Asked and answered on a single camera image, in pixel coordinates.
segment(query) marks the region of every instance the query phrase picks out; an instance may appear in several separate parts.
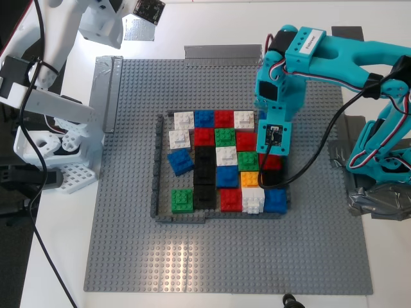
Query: black cable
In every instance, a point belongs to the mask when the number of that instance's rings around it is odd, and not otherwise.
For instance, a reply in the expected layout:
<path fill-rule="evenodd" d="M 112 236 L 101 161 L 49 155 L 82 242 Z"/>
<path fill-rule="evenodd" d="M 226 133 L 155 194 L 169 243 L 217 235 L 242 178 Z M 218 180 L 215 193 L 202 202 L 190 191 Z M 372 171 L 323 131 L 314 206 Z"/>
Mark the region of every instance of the black cable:
<path fill-rule="evenodd" d="M 27 88 L 27 91 L 24 95 L 23 101 L 22 101 L 22 105 L 21 105 L 21 109 L 20 109 L 20 114 L 19 114 L 19 124 L 20 124 L 20 128 L 21 131 L 23 132 L 24 136 L 27 138 L 27 141 L 30 143 L 31 147 L 34 149 L 35 153 L 37 154 L 37 156 L 39 157 L 41 166 L 43 168 L 43 173 L 42 173 L 42 183 L 41 185 L 39 185 L 39 188 L 37 189 L 36 194 L 34 195 L 34 197 L 32 199 L 30 199 L 29 204 L 28 204 L 28 214 L 30 216 L 30 221 L 31 221 L 31 225 L 33 227 L 33 231 L 36 235 L 36 238 L 39 241 L 39 244 L 44 252 L 44 255 L 47 258 L 47 261 L 49 262 L 51 268 L 54 271 L 54 274 L 56 275 L 58 281 L 60 282 L 60 285 L 62 286 L 64 292 L 66 293 L 66 296 L 68 297 L 68 299 L 71 302 L 71 305 L 74 308 L 77 308 L 76 303 L 74 302 L 73 298 L 70 295 L 69 290 L 66 288 L 66 285 L 64 284 L 64 281 L 62 280 L 62 277 L 60 276 L 60 274 L 58 273 L 56 266 L 54 265 L 53 261 L 51 260 L 51 257 L 49 256 L 49 253 L 46 249 L 46 247 L 44 246 L 43 240 L 41 239 L 41 236 L 39 234 L 39 231 L 37 230 L 36 224 L 34 222 L 33 219 L 33 214 L 31 213 L 31 207 L 34 203 L 34 201 L 40 196 L 41 191 L 43 190 L 46 182 L 47 182 L 47 166 L 46 166 L 46 162 L 44 161 L 43 156 L 41 155 L 38 147 L 36 146 L 36 144 L 33 142 L 33 139 L 31 139 L 25 125 L 24 125 L 24 109 L 26 108 L 28 99 L 30 97 L 30 94 L 35 86 L 35 82 L 37 80 L 37 77 L 39 76 L 40 73 L 40 68 L 41 68 L 41 63 L 43 61 L 44 58 L 44 48 L 45 48 L 45 36 L 44 36 L 44 22 L 43 22 L 43 18 L 42 18 L 42 14 L 41 14 L 41 10 L 40 10 L 40 5 L 39 5 L 39 0 L 34 0 L 34 4 L 36 7 L 36 11 L 37 11 L 37 17 L 39 19 L 39 26 L 40 26 L 40 62 L 37 62 L 37 66 L 35 68 L 35 71 L 33 73 L 31 82 L 29 87 Z"/>
<path fill-rule="evenodd" d="M 273 143 L 273 136 L 274 134 L 272 134 L 270 142 L 268 143 L 267 146 L 267 151 L 264 154 L 264 158 L 263 158 L 263 162 L 261 163 L 261 166 L 259 168 L 258 171 L 258 185 L 263 188 L 263 189 L 279 189 L 279 188 L 284 188 L 285 186 L 287 186 L 288 184 L 294 182 L 296 179 L 298 179 L 300 176 L 302 176 L 309 167 L 311 167 L 311 165 L 314 163 L 314 161 L 317 159 L 317 157 L 320 155 L 322 148 L 324 147 L 324 145 L 326 144 L 327 138 L 329 133 L 331 132 L 331 130 L 333 129 L 334 124 L 336 123 L 337 119 L 341 116 L 341 114 L 348 108 L 350 107 L 353 103 L 355 103 L 360 97 L 363 96 L 364 91 L 362 90 L 361 92 L 359 92 L 356 96 L 354 96 L 352 99 L 350 99 L 345 105 L 343 105 L 340 109 L 338 109 L 338 111 L 335 113 L 335 115 L 333 116 L 332 120 L 329 122 L 328 127 L 324 133 L 324 135 L 322 136 L 322 139 L 320 141 L 320 144 L 318 146 L 317 151 L 314 153 L 314 155 L 310 158 L 310 160 L 307 162 L 307 164 L 304 165 L 304 167 L 302 167 L 300 169 L 300 171 L 298 171 L 295 175 L 293 175 L 291 178 L 289 178 L 288 180 L 277 184 L 277 185 L 271 185 L 271 186 L 266 186 L 263 184 L 263 168 L 265 166 L 265 163 L 267 161 L 268 155 L 270 154 L 271 151 L 271 147 L 272 147 L 272 143 Z"/>

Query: black lego brick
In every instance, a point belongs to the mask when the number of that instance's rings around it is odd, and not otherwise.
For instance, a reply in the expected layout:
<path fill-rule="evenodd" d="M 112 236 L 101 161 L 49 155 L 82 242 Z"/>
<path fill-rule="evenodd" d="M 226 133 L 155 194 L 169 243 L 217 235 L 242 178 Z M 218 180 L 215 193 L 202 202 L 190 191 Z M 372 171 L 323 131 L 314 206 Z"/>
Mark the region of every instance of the black lego brick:
<path fill-rule="evenodd" d="M 264 170 L 263 184 L 265 186 L 277 185 L 284 180 L 284 171 L 280 170 Z"/>
<path fill-rule="evenodd" d="M 216 148 L 215 146 L 196 146 L 195 149 L 195 164 L 201 165 L 216 165 Z"/>
<path fill-rule="evenodd" d="M 216 188 L 212 185 L 196 185 L 193 193 L 195 210 L 214 210 L 216 208 Z"/>
<path fill-rule="evenodd" d="M 195 164 L 193 184 L 196 185 L 216 185 L 216 168 L 210 165 Z"/>

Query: red and white wire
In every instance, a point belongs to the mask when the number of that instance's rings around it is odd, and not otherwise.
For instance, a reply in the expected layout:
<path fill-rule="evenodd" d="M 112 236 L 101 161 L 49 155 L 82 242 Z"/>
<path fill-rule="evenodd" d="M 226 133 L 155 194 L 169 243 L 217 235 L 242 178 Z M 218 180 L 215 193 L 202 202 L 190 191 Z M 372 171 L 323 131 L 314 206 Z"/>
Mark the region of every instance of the red and white wire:
<path fill-rule="evenodd" d="M 269 45 L 269 43 L 270 43 L 271 40 L 274 40 L 274 36 L 273 36 L 273 34 L 269 33 L 269 34 L 267 35 L 267 38 L 265 39 L 264 54 L 267 53 L 267 51 L 268 51 L 268 45 Z"/>
<path fill-rule="evenodd" d="M 365 150 L 363 150 L 363 151 L 361 151 L 361 152 L 359 152 L 359 154 L 357 154 L 357 155 L 355 155 L 354 157 L 353 157 L 353 159 L 350 161 L 350 163 L 349 163 L 349 167 L 351 168 L 351 169 L 358 169 L 358 168 L 361 168 L 361 167 L 363 167 L 364 165 L 366 165 L 377 153 L 378 153 L 378 151 L 384 146 L 384 145 L 386 145 L 390 140 L 391 140 L 391 138 L 398 132 L 398 130 L 401 128 L 401 126 L 404 124 L 404 122 L 405 122 L 405 120 L 407 119 L 407 113 L 408 113 L 408 103 L 409 103 L 409 95 L 410 94 L 407 94 L 405 97 L 404 97 L 404 114 L 403 114 L 403 116 L 401 117 L 401 120 L 397 123 L 397 125 L 396 125 L 396 127 L 393 129 L 393 131 L 392 132 L 390 132 L 390 134 L 383 140 L 383 142 L 380 144 L 380 147 L 378 148 L 378 149 L 375 149 L 374 151 L 372 151 L 361 163 L 359 163 L 358 165 L 355 165 L 354 166 L 354 163 L 356 162 L 356 160 L 357 159 L 359 159 L 361 156 L 363 156 L 365 153 L 366 153 L 366 151 Z"/>
<path fill-rule="evenodd" d="M 272 74 L 272 72 L 273 72 L 273 70 L 274 69 L 276 69 L 276 68 L 278 68 L 278 67 L 280 67 L 280 66 L 282 66 L 282 65 L 284 65 L 285 64 L 285 58 L 283 58 L 283 59 L 281 59 L 280 61 L 278 61 L 276 64 L 274 64 L 271 68 L 270 68 L 270 72 L 269 72 L 269 76 L 270 76 L 270 79 L 271 80 L 274 80 L 274 81 L 277 81 L 278 80 L 278 75 L 275 77 L 275 78 L 273 78 L 272 76 L 271 76 L 271 74 Z"/>
<path fill-rule="evenodd" d="M 319 76 L 319 75 L 314 75 L 314 74 L 306 74 L 306 73 L 300 73 L 300 72 L 294 72 L 294 73 L 290 73 L 287 71 L 286 67 L 283 67 L 283 71 L 284 73 L 286 73 L 287 75 L 294 75 L 294 76 L 302 76 L 302 77 L 306 77 L 306 78 L 313 78 L 313 79 L 317 79 L 317 80 L 326 80 L 326 81 L 332 81 L 332 82 L 336 82 L 339 83 L 347 88 L 350 88 L 354 91 L 358 91 L 360 92 L 362 90 L 362 88 L 359 87 L 355 87 L 354 85 L 350 85 L 349 83 L 346 83 L 342 80 L 338 80 L 335 78 L 330 78 L 330 77 L 325 77 L 325 76 Z"/>

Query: yellow lego brick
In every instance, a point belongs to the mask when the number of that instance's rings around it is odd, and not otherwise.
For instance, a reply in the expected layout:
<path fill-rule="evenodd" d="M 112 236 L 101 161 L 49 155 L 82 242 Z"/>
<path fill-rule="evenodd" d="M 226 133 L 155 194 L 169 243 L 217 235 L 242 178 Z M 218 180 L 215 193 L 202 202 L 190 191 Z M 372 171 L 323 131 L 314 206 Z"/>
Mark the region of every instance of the yellow lego brick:
<path fill-rule="evenodd" d="M 258 187 L 258 172 L 241 172 L 241 187 Z"/>

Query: label on robot arm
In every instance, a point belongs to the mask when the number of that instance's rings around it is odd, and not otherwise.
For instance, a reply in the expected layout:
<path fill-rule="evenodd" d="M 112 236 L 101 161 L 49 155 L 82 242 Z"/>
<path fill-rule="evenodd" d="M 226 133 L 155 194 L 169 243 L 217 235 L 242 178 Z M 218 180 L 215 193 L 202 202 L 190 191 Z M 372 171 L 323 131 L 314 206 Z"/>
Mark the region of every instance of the label on robot arm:
<path fill-rule="evenodd" d="M 308 38 L 306 39 L 304 45 L 302 45 L 300 53 L 309 55 L 314 50 L 315 45 L 317 45 L 317 42 L 319 41 L 322 35 L 322 32 L 324 31 L 312 30 L 311 33 L 308 35 Z"/>

